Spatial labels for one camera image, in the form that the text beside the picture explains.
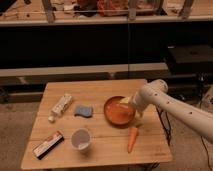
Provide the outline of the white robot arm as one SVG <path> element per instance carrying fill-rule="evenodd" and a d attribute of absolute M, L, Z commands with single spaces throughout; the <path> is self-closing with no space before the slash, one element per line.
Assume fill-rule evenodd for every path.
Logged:
<path fill-rule="evenodd" d="M 213 114 L 181 102 L 169 96 L 167 92 L 167 83 L 157 79 L 142 85 L 133 96 L 122 98 L 120 104 L 130 105 L 140 114 L 149 104 L 153 104 L 213 143 Z"/>

